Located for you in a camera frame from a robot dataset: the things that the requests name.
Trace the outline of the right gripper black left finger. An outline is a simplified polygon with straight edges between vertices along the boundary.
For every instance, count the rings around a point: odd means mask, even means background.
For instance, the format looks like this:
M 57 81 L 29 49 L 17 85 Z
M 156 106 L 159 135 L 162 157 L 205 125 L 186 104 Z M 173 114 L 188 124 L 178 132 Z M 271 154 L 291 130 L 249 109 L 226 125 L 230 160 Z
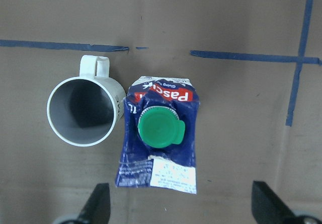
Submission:
M 111 215 L 108 183 L 97 184 L 80 211 L 75 223 L 109 223 Z

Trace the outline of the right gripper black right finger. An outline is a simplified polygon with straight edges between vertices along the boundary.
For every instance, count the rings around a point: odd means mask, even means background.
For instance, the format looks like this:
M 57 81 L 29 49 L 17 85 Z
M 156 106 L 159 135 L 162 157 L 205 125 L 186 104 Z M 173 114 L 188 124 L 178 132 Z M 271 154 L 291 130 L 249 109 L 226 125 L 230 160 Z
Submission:
M 312 215 L 296 215 L 264 181 L 253 181 L 251 211 L 256 223 L 321 223 Z

